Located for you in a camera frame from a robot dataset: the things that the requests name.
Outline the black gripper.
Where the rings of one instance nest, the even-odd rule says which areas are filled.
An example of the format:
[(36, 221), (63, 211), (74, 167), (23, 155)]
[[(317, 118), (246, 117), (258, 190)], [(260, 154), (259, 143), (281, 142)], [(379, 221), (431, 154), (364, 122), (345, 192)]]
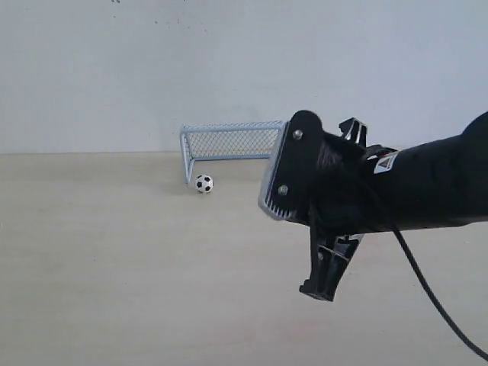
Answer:
[(365, 233), (395, 232), (393, 207), (373, 186), (374, 166), (397, 149), (367, 146), (368, 126), (355, 117), (339, 124), (342, 136), (323, 133), (309, 189), (310, 276), (299, 292), (333, 302)]

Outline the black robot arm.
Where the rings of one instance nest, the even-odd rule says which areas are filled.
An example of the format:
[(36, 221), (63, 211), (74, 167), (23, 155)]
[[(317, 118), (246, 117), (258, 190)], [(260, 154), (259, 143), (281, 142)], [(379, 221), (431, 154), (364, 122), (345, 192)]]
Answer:
[(456, 136), (344, 156), (314, 177), (306, 209), (311, 269), (299, 291), (332, 301), (363, 235), (487, 220), (487, 115)]

